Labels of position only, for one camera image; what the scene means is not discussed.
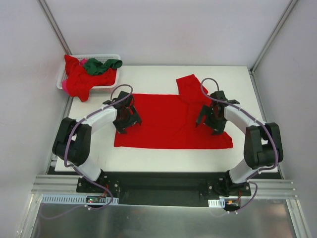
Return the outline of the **red t shirt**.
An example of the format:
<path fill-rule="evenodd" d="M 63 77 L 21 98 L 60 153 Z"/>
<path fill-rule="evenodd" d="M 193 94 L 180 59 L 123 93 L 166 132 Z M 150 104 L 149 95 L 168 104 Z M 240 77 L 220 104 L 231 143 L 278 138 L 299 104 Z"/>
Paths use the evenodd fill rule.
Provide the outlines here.
<path fill-rule="evenodd" d="M 71 97 L 78 97 L 81 102 L 89 98 L 90 90 L 95 86 L 112 86 L 116 79 L 116 69 L 108 69 L 104 74 L 89 75 L 79 60 L 65 55 L 65 72 L 67 78 L 67 89 Z"/>
<path fill-rule="evenodd" d="M 233 140 L 226 133 L 214 135 L 212 129 L 196 120 L 211 100 L 203 94 L 198 78 L 191 74 L 176 80 L 177 95 L 134 94 L 135 108 L 142 120 L 116 133 L 115 147 L 146 149 L 230 149 Z"/>

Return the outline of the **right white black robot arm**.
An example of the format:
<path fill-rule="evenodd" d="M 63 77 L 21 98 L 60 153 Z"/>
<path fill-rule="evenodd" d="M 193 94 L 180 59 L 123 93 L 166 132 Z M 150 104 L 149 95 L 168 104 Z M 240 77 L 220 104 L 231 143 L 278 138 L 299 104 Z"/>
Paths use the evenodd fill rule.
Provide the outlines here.
<path fill-rule="evenodd" d="M 267 123 L 249 114 L 236 100 L 228 100 L 223 91 L 210 94 L 211 104 L 203 106 L 196 120 L 212 129 L 213 135 L 222 135 L 229 121 L 244 135 L 243 159 L 234 168 L 225 172 L 212 189 L 215 193 L 229 197 L 243 188 L 256 174 L 272 170 L 283 160 L 279 126 Z"/>

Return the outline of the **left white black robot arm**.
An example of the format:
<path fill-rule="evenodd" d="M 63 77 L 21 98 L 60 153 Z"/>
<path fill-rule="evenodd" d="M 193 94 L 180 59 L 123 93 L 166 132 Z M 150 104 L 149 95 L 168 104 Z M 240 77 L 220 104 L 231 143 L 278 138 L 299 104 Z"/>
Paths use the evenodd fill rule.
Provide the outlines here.
<path fill-rule="evenodd" d="M 82 119 L 64 118 L 53 143 L 53 154 L 64 160 L 66 167 L 88 178 L 87 186 L 95 193 L 104 189 L 105 181 L 100 177 L 102 169 L 90 158 L 91 137 L 109 123 L 120 134 L 142 123 L 131 93 L 121 91 L 118 97 L 103 102 L 99 109 Z"/>

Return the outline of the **red t shirt in basket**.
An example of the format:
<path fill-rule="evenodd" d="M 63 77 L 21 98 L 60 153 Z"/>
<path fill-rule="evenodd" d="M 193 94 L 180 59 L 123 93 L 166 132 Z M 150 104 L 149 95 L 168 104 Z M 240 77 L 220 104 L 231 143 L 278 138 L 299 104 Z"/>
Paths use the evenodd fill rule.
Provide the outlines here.
<path fill-rule="evenodd" d="M 104 74 L 89 75 L 79 60 L 65 55 L 65 72 L 67 78 L 67 89 L 71 97 L 78 97 L 81 102 L 89 98 L 90 90 L 95 86 L 112 86 L 116 79 L 116 69 L 108 69 Z"/>

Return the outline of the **green t shirt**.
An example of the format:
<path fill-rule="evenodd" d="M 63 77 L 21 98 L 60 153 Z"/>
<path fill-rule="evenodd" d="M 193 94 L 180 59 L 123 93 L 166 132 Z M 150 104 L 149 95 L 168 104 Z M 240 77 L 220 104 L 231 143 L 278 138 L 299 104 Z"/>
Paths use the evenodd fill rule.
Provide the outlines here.
<path fill-rule="evenodd" d="M 104 63 L 102 63 L 95 58 L 91 58 L 84 63 L 83 68 L 89 75 L 97 76 L 104 74 L 110 68 L 118 69 L 122 67 L 122 65 L 123 62 L 119 59 L 108 59 Z"/>

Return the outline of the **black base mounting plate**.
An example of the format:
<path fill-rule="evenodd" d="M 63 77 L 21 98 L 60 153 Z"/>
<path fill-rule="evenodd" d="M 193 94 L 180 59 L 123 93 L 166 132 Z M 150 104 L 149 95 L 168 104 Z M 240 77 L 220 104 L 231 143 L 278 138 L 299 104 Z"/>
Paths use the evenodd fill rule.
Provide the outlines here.
<path fill-rule="evenodd" d="M 246 182 L 233 184 L 225 172 L 104 172 L 95 184 L 79 178 L 78 193 L 109 189 L 121 205 L 205 207 L 220 197 L 251 196 Z"/>

